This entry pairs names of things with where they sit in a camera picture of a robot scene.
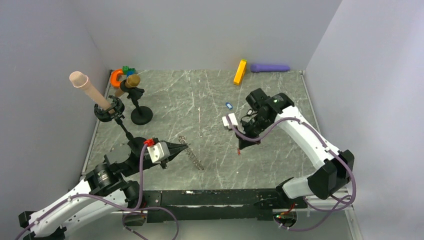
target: orange magnet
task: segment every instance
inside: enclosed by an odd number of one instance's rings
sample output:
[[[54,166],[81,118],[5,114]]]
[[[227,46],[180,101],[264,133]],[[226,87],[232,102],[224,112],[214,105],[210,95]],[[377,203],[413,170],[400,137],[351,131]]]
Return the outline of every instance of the orange magnet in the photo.
[[[119,88],[119,85],[121,84],[121,82],[119,81],[119,77],[123,74],[124,72],[122,71],[122,69],[116,69],[115,71],[113,71],[110,75],[110,85],[115,88]]]

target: yellow toy brick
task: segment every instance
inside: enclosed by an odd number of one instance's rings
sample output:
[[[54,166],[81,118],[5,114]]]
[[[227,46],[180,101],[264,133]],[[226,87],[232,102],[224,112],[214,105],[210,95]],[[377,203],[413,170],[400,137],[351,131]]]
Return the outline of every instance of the yellow toy brick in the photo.
[[[238,65],[237,72],[235,73],[235,77],[234,77],[235,85],[240,86],[240,84],[242,83],[243,76],[245,75],[245,72],[246,72],[247,64],[248,62],[245,59],[242,59],[240,61],[240,64]]]

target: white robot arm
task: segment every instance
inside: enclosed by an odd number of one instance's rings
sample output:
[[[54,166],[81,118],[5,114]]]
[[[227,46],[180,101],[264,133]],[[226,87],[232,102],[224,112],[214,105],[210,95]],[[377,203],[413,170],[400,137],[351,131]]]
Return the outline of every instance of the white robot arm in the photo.
[[[58,200],[39,211],[21,213],[20,226],[30,231],[23,239],[63,240],[80,227],[111,212],[144,207],[146,201],[143,196],[140,198],[140,184],[125,181],[123,175],[128,177],[156,165],[166,168],[166,163],[188,147],[186,143],[175,144],[157,138],[144,144],[147,151],[141,151],[142,158],[140,152],[134,152],[128,144],[116,147],[104,156],[104,162]]]
[[[346,169],[335,159],[334,154],[350,169],[353,168],[353,154],[349,150],[342,152],[328,142],[308,123],[287,95],[279,93],[270,97],[258,88],[246,100],[252,109],[245,116],[251,119],[241,120],[244,133],[237,130],[239,124],[234,113],[222,118],[225,128],[236,131],[240,149],[259,144],[264,137],[259,137],[259,134],[277,124],[300,146],[316,169],[312,174],[289,178],[280,183],[276,190],[282,201],[292,202],[295,198],[311,195],[327,199],[350,181]]]

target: marble floor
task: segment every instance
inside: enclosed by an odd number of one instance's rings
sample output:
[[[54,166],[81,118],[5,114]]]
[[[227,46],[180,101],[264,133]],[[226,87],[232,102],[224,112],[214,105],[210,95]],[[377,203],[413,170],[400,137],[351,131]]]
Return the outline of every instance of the marble floor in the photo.
[[[201,167],[183,151],[168,168],[153,167],[143,172],[145,190],[209,190],[274,188],[290,177],[300,177],[314,168],[300,147],[280,128],[275,128],[260,145],[237,153],[238,140],[224,130],[222,116],[235,113],[238,119],[250,108],[245,98],[257,89],[273,96],[287,94],[314,126],[313,111],[300,74],[289,72],[246,72],[240,86],[233,84],[233,70],[146,70],[139,73],[145,90],[141,106],[153,111],[146,125],[131,122],[134,109],[126,95],[124,125],[135,137],[159,138],[179,143],[184,137]],[[115,92],[109,89],[109,95]],[[233,105],[229,110],[225,103]],[[101,163],[114,146],[126,143],[114,122],[100,122],[86,172]],[[138,180],[139,174],[127,180]]]

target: cable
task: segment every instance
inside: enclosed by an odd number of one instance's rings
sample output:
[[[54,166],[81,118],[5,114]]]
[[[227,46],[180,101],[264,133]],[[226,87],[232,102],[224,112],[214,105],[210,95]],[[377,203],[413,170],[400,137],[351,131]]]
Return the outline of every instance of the cable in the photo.
[[[75,194],[73,196],[69,196],[68,198],[62,200],[61,202],[59,202],[58,204],[56,204],[55,206],[53,206],[52,208],[50,208],[49,210],[47,210],[43,215],[41,215],[40,217],[36,218],[35,221],[33,221],[31,224],[29,224],[27,227],[25,227],[17,235],[17,237],[15,238],[15,240],[19,240],[19,238],[22,237],[22,235],[24,235],[24,233],[26,231],[28,231],[29,229],[31,229],[35,225],[35,223],[40,222],[42,219],[44,219],[49,214],[51,214],[54,210],[56,210],[57,208],[59,208],[60,206],[62,206],[64,203],[68,202],[68,199],[73,200],[73,199],[81,198],[81,197],[92,198],[92,199],[101,201],[101,202],[103,202],[105,204],[109,204],[109,205],[111,205],[111,206],[113,206],[113,207],[115,207],[117,209],[122,210],[122,211],[134,212],[134,211],[144,211],[144,210],[152,210],[152,209],[165,211],[165,212],[167,212],[168,214],[171,215],[171,217],[174,219],[174,221],[176,223],[176,233],[175,233],[174,237],[172,238],[172,240],[175,240],[177,238],[177,236],[178,236],[178,232],[180,231],[180,226],[179,226],[177,217],[175,217],[175,215],[171,211],[169,211],[166,208],[158,207],[158,206],[157,207],[139,208],[141,206],[141,204],[142,204],[142,201],[143,201],[143,158],[144,158],[144,154],[145,154],[145,151],[147,149],[147,146],[148,145],[145,144],[143,146],[143,148],[141,149],[141,153],[140,153],[140,164],[139,164],[139,171],[140,171],[140,180],[139,180],[139,183],[140,183],[140,189],[139,189],[139,192],[138,192],[138,202],[137,202],[137,205],[135,206],[135,208],[127,208],[127,207],[120,206],[120,205],[118,205],[116,203],[113,203],[111,201],[108,201],[106,199],[103,199],[103,197],[101,197],[101,196],[96,196],[96,195],[91,195],[91,194],[85,194],[85,193]],[[144,240],[147,240],[146,238],[144,238],[139,233],[137,233],[136,235],[139,236],[139,237],[141,237]]]
[[[244,116],[242,116],[242,117],[240,118],[240,121],[242,121],[242,120],[243,120],[243,118],[246,118],[246,117],[254,118],[257,114],[258,114],[258,112],[257,112],[257,111],[253,111],[253,109],[252,109],[252,108],[250,108],[249,110],[247,110],[246,115],[244,115]]]
[[[345,199],[345,198],[347,198],[347,197],[349,197],[349,195],[346,195],[346,196],[344,196],[344,197],[342,197],[341,198],[341,200],[343,200],[343,199]],[[337,202],[333,207],[332,207],[332,209],[333,210],[335,210],[336,209],[336,207],[337,207],[337,205],[339,205],[340,204],[340,202]],[[330,217],[330,215],[332,214],[333,212],[328,212],[317,224],[315,224],[315,225],[313,225],[313,226],[310,226],[310,227],[307,227],[307,228],[300,228],[300,229],[291,229],[291,228],[289,228],[289,227],[286,227],[286,226],[283,226],[282,224],[280,224],[280,223],[278,223],[277,222],[277,220],[274,218],[274,222],[276,222],[277,223],[277,225],[280,227],[280,228],[284,228],[284,229],[286,229],[287,231],[293,231],[293,232],[306,232],[306,231],[310,231],[310,230],[312,230],[312,229],[315,229],[315,228],[317,228],[317,227],[319,227],[321,224],[323,224],[323,222],[325,222],[329,217]]]
[[[289,214],[294,208],[295,208],[295,203],[293,202],[293,204],[290,206],[290,208],[287,211],[283,211],[282,213],[280,213],[280,215],[287,215]]]
[[[279,123],[281,123],[283,121],[289,121],[290,120],[290,121],[296,121],[299,124],[304,125],[306,128],[308,128],[316,136],[316,138],[319,140],[319,142],[322,144],[322,146],[324,148],[327,148],[328,147],[328,145],[326,144],[326,142],[321,138],[320,134],[311,125],[309,125],[305,121],[301,121],[300,119],[295,118],[295,117],[283,117],[283,118],[280,118],[279,120],[277,120],[276,122],[274,122],[264,132],[263,136],[259,136],[259,137],[256,137],[256,138],[247,137],[247,136],[243,135],[240,131],[238,131],[237,128],[235,128],[233,126],[233,124],[231,123],[231,120],[230,120],[230,117],[228,116],[228,114],[225,115],[225,118],[227,119],[227,121],[229,123],[229,126],[235,132],[235,134],[238,137],[240,137],[241,139],[245,140],[245,141],[258,142],[258,141],[262,140],[263,138],[265,138],[271,132],[271,130],[274,129]],[[328,214],[318,224],[316,224],[315,226],[313,226],[313,228],[306,228],[308,230],[311,230],[311,229],[314,229],[314,228],[318,227],[320,224],[322,224],[322,222],[324,222],[331,215],[331,213],[336,212],[336,211],[340,211],[340,210],[343,210],[343,209],[347,208],[349,205],[351,205],[355,201],[355,198],[356,198],[357,185],[356,185],[355,177],[354,177],[354,174],[353,174],[351,168],[337,154],[335,154],[331,149],[328,150],[328,152],[337,161],[340,162],[340,164],[346,169],[347,174],[349,174],[349,176],[351,178],[351,182],[352,182],[352,195],[348,194],[348,195],[346,195],[346,196],[344,196],[344,197],[342,197],[340,199],[332,195],[331,197],[337,201],[337,203],[334,205],[334,207],[332,209],[321,209],[321,208],[317,208],[317,207],[313,206],[312,204],[310,204],[305,197],[303,197],[303,200],[312,209],[317,210],[317,211],[320,211],[320,212],[328,212]],[[348,197],[350,197],[350,200],[349,201],[347,201],[347,202],[346,201],[343,201],[344,199],[346,199]],[[339,207],[339,208],[336,209],[336,207],[340,203],[341,204],[344,204],[344,206]]]

